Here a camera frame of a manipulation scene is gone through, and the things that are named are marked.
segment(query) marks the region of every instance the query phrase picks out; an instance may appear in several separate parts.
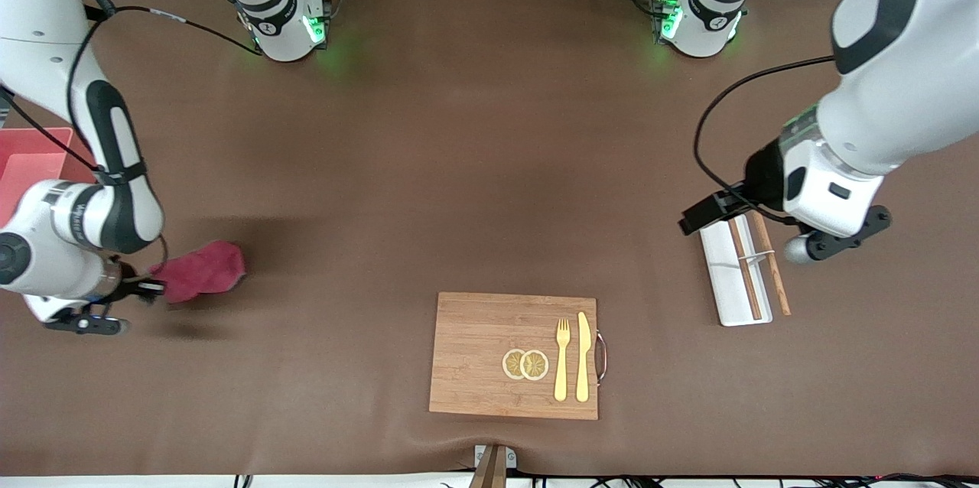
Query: wooden stick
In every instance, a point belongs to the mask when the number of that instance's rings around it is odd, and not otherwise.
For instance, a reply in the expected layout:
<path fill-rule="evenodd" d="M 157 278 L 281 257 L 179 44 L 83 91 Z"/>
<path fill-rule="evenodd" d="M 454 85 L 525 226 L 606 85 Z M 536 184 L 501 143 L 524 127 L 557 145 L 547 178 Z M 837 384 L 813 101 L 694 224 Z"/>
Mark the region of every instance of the wooden stick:
<path fill-rule="evenodd" d="M 751 271 L 748 269 L 748 259 L 744 258 L 744 243 L 741 241 L 741 231 L 737 227 L 737 218 L 727 221 L 727 226 L 731 229 L 731 237 L 734 240 L 734 251 L 737 254 L 737 265 L 741 268 L 741 278 L 744 278 L 744 288 L 748 290 L 748 303 L 751 304 L 751 317 L 755 320 L 762 320 L 762 309 L 758 306 L 758 294 L 755 293 L 755 282 L 751 279 Z"/>
<path fill-rule="evenodd" d="M 749 213 L 751 216 L 751 222 L 755 224 L 755 231 L 758 233 L 758 240 L 762 244 L 762 251 L 774 251 L 772 248 L 772 240 L 769 239 L 769 229 L 765 226 L 765 219 L 758 213 L 758 210 L 752 210 Z M 782 285 L 782 275 L 779 272 L 779 263 L 776 262 L 776 254 L 769 253 L 769 273 L 772 275 L 772 283 L 776 285 L 776 294 L 779 296 L 779 307 L 782 309 L 782 316 L 792 316 L 792 311 L 789 310 L 789 298 L 785 293 L 785 286 Z"/>
<path fill-rule="evenodd" d="M 506 486 L 506 450 L 496 444 L 486 446 L 469 488 L 504 488 Z"/>

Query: bamboo cutting board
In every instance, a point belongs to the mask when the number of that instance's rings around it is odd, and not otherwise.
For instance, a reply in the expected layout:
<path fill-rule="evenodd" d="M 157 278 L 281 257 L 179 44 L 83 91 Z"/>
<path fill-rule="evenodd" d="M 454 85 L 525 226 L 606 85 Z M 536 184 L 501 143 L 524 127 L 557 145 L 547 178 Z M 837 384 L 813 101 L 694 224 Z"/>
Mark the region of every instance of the bamboo cutting board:
<path fill-rule="evenodd" d="M 574 297 L 438 294 L 429 411 L 511 418 L 598 419 L 596 307 L 594 299 Z M 574 398 L 578 311 L 584 312 L 591 330 L 588 400 L 584 403 Z M 554 400 L 558 353 L 555 335 L 560 318 L 567 318 L 571 325 L 568 397 L 563 402 Z M 515 348 L 545 353 L 548 374 L 538 381 L 507 377 L 503 356 Z"/>

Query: metal handle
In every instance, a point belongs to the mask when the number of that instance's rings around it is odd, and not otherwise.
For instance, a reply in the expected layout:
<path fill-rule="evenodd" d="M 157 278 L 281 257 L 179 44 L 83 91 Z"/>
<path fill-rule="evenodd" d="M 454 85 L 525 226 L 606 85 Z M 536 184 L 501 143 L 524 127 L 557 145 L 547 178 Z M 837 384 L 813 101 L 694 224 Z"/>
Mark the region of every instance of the metal handle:
<path fill-rule="evenodd" d="M 605 343 L 605 337 L 602 337 L 602 332 L 595 329 L 595 341 L 602 344 L 602 373 L 598 374 L 597 386 L 602 386 L 602 379 L 605 379 L 605 373 L 609 369 L 609 349 L 608 345 Z M 598 345 L 595 346 L 595 353 L 598 352 Z M 595 359 L 595 365 L 598 364 L 598 359 Z"/>

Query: black cable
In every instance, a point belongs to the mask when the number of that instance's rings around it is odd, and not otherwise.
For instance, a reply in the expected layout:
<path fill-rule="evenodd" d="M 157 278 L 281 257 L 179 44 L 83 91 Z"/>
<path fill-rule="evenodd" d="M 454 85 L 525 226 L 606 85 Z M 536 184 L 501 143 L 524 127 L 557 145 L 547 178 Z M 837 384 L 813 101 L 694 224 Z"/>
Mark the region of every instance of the black cable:
<path fill-rule="evenodd" d="M 38 132 L 44 135 L 46 139 L 51 140 L 60 149 L 64 150 L 64 153 L 67 153 L 71 157 L 74 157 L 74 159 L 78 160 L 78 163 L 84 164 L 85 168 L 88 168 L 89 171 L 97 170 L 98 167 L 94 166 L 94 164 L 89 163 L 88 160 L 78 155 L 77 152 L 71 149 L 70 147 L 67 147 L 66 144 L 64 144 L 61 140 L 56 138 L 55 135 L 49 133 L 48 130 L 43 128 L 43 126 L 39 125 L 38 122 L 32 119 L 31 116 L 28 115 L 28 112 L 25 112 L 24 109 L 21 108 L 20 104 L 17 104 L 17 102 L 14 101 L 13 92 L 7 90 L 4 87 L 0 87 L 0 97 L 6 100 L 10 104 L 10 107 L 15 112 L 17 112 L 22 118 L 24 118 L 24 121 L 28 122 L 28 125 L 34 126 L 34 129 L 36 129 Z"/>
<path fill-rule="evenodd" d="M 700 138 L 704 131 L 704 125 L 707 122 L 707 117 L 711 114 L 711 112 L 714 111 L 714 108 L 717 107 L 717 104 L 720 104 L 721 100 L 724 100 L 724 98 L 727 97 L 728 94 L 731 94 L 731 92 L 737 90 L 738 87 L 741 87 L 744 84 L 751 83 L 751 81 L 755 80 L 756 78 L 769 76 L 770 74 L 773 73 L 781 73 L 781 72 L 786 72 L 787 70 L 794 70 L 796 69 L 796 67 L 814 66 L 817 65 L 817 63 L 832 62 L 832 60 L 833 60 L 832 56 L 820 56 L 818 58 L 811 58 L 808 60 L 799 60 L 798 62 L 784 63 L 784 65 L 781 66 L 769 67 L 769 69 L 760 70 L 759 72 L 751 73 L 749 76 L 745 76 L 744 78 L 741 78 L 741 80 L 738 80 L 737 83 L 731 84 L 729 87 L 724 88 L 724 90 L 721 90 L 720 94 L 717 94 L 717 97 L 714 97 L 714 100 L 712 100 L 711 103 L 707 105 L 707 108 L 704 109 L 703 115 L 700 115 L 700 119 L 697 122 L 696 132 L 693 135 L 693 159 L 697 162 L 697 167 L 699 167 L 700 170 L 703 171 L 704 174 L 710 177 L 714 182 L 717 182 L 717 184 L 719 184 L 720 187 L 722 187 L 732 196 L 737 198 L 739 201 L 744 202 L 745 205 L 747 205 L 748 207 L 756 210 L 758 213 L 761 213 L 761 215 L 764 216 L 766 219 L 774 220 L 774 222 L 777 223 L 787 224 L 787 226 L 794 226 L 794 224 L 797 224 L 796 220 L 794 220 L 790 216 L 773 215 L 773 213 L 769 213 L 768 210 L 764 210 L 758 205 L 756 205 L 755 203 L 749 202 L 748 199 L 742 196 L 737 190 L 732 188 L 730 184 L 725 182 L 723 178 L 718 177 L 713 171 L 711 171 L 710 168 L 708 168 L 707 165 L 704 163 L 703 158 L 700 157 Z"/>
<path fill-rule="evenodd" d="M 235 41 L 235 39 L 225 34 L 221 34 L 218 31 L 214 31 L 214 29 L 206 27 L 206 25 L 197 24 L 195 21 L 190 21 L 187 20 L 186 18 L 181 18 L 179 17 L 179 15 L 169 14 L 166 11 L 154 10 L 151 8 L 146 8 L 144 6 L 120 6 L 116 8 L 115 11 L 116 13 L 119 13 L 119 11 L 146 11 L 146 13 L 149 14 L 161 15 L 161 17 L 168 18 L 168 20 L 180 21 L 181 24 L 188 24 L 192 28 L 198 28 L 201 31 L 209 32 L 209 34 L 220 37 L 225 41 L 228 41 L 238 46 L 239 48 L 249 52 L 250 54 L 255 54 L 256 56 L 262 55 L 262 53 L 256 52 L 255 50 L 252 50 L 248 46 L 245 46 L 244 44 Z M 74 59 L 71 60 L 71 67 L 69 69 L 69 74 L 67 74 L 67 87 L 66 87 L 67 119 L 69 119 L 71 128 L 76 129 L 76 132 L 78 133 L 81 142 L 85 145 L 85 147 L 87 147 L 89 151 L 92 150 L 92 147 L 88 144 L 88 140 L 85 139 L 85 135 L 78 128 L 78 121 L 76 119 L 76 115 L 74 115 L 74 94 L 73 92 L 71 92 L 71 88 L 73 88 L 74 76 L 76 76 L 76 72 L 78 71 L 78 63 L 81 63 L 81 57 L 85 52 L 85 48 L 88 47 L 88 43 L 91 42 L 92 37 L 95 36 L 95 32 L 98 31 L 98 29 L 102 27 L 102 24 L 104 24 L 104 22 L 108 20 L 109 18 L 103 18 L 102 20 L 96 21 L 95 24 L 92 24 L 91 28 L 88 28 L 88 32 L 87 34 L 85 34 L 85 38 L 81 41 L 81 44 L 78 45 L 78 51 L 74 54 Z"/>
<path fill-rule="evenodd" d="M 654 18 L 660 18 L 661 17 L 661 15 L 655 13 L 654 11 L 647 10 L 646 7 L 642 6 L 639 3 L 639 0 L 632 0 L 632 1 L 633 1 L 633 6 L 636 6 L 637 8 L 639 8 L 639 11 L 642 11 L 643 14 L 651 15 Z"/>
<path fill-rule="evenodd" d="M 241 479 L 241 488 L 249 488 L 252 485 L 252 480 L 254 480 L 255 475 L 252 474 L 236 474 L 234 488 L 238 488 L 238 480 Z"/>
<path fill-rule="evenodd" d="M 160 268 L 157 268 L 156 271 L 151 269 L 150 275 L 160 275 L 160 272 L 167 268 L 167 262 L 171 259 L 171 247 L 167 244 L 167 238 L 164 237 L 164 234 L 160 234 L 157 239 L 160 240 L 160 244 L 164 248 L 164 255 L 161 257 Z"/>

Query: green led light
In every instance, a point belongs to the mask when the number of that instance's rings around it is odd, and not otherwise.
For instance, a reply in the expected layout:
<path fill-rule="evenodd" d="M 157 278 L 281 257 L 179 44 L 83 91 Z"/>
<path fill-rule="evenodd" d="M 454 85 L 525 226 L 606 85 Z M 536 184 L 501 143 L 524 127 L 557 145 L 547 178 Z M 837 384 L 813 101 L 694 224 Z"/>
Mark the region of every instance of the green led light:
<path fill-rule="evenodd" d="M 741 21 L 741 14 L 738 14 L 737 15 L 737 18 L 735 18 L 734 21 L 731 22 L 731 32 L 729 34 L 727 34 L 727 40 L 728 41 L 730 41 L 730 39 L 734 38 L 734 35 L 737 34 L 737 22 L 738 21 Z"/>
<path fill-rule="evenodd" d="M 665 21 L 663 21 L 663 31 L 662 34 L 664 38 L 673 38 L 676 35 L 676 28 L 679 27 L 679 22 L 683 19 L 683 9 L 681 7 L 676 7 L 672 14 L 670 14 Z"/>
<path fill-rule="evenodd" d="M 310 19 L 305 17 L 304 15 L 303 25 L 305 25 L 305 28 L 307 29 L 307 32 L 309 34 L 309 38 L 311 38 L 313 42 L 319 43 L 323 41 L 324 36 L 323 36 L 322 21 L 316 20 L 316 18 Z"/>

